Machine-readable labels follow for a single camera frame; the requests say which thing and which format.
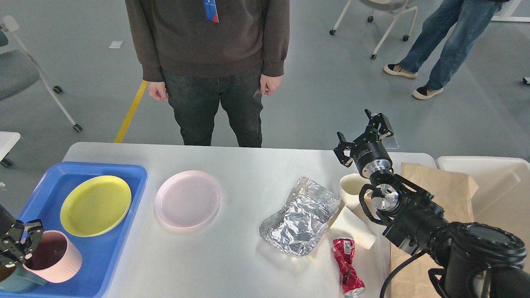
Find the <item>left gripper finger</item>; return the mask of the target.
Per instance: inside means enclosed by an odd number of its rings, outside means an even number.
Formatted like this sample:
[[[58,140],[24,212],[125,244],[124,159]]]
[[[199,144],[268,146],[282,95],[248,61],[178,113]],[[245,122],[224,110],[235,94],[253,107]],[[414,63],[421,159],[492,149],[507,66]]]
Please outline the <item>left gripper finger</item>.
[[[21,264],[27,264],[28,262],[32,263],[30,259],[36,252],[44,231],[41,219],[34,219],[27,223],[23,223],[22,234],[26,232],[27,237],[19,241],[19,249],[23,254],[22,257],[19,257]]]
[[[1,222],[1,261],[20,262],[24,259],[24,249],[20,244],[24,224],[22,222]]]

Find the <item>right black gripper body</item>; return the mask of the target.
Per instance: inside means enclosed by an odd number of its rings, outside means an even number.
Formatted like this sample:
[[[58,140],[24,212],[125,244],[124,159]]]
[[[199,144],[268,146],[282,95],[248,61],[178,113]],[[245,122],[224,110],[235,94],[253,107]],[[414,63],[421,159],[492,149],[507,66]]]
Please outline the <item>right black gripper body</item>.
[[[354,145],[350,151],[359,174],[370,178],[377,171],[393,171],[393,163],[382,142]]]

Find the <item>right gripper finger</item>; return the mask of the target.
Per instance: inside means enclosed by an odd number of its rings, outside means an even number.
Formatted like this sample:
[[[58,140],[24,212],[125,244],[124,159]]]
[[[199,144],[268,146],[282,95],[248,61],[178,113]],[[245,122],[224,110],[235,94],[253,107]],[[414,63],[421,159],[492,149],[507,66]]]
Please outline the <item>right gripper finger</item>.
[[[339,138],[339,143],[337,144],[337,147],[334,148],[334,153],[343,166],[350,167],[352,164],[355,164],[354,158],[352,158],[350,154],[346,155],[345,151],[352,151],[352,147],[356,145],[356,142],[347,142],[342,132],[337,132],[337,137]]]
[[[386,115],[373,113],[369,109],[365,109],[364,112],[369,118],[369,124],[364,132],[364,143],[377,143],[384,138],[394,136],[394,129]]]

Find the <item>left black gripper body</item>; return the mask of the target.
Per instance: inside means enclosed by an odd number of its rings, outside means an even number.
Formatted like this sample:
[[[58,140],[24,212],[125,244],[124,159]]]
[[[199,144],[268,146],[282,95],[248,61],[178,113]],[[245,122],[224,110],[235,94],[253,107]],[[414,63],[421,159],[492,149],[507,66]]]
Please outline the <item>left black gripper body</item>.
[[[12,230],[15,228],[17,220],[4,208],[0,206],[0,250],[1,250],[1,265],[16,265],[17,256],[13,253],[16,248],[17,232]]]

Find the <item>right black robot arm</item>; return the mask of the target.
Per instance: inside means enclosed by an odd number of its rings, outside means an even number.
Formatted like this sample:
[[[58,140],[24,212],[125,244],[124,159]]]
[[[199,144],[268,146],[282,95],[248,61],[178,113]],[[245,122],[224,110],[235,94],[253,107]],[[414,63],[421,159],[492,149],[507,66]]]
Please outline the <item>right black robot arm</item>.
[[[355,164],[369,180],[358,196],[366,217],[385,226],[383,236],[410,255],[386,278],[379,296],[384,297],[399,271],[427,254],[438,264],[428,275],[443,298],[528,298],[523,240],[487,224],[447,221],[433,194],[394,172],[382,143],[394,134],[387,117],[368,109],[365,113],[369,124],[364,133],[347,142],[337,132],[334,153],[342,165]]]

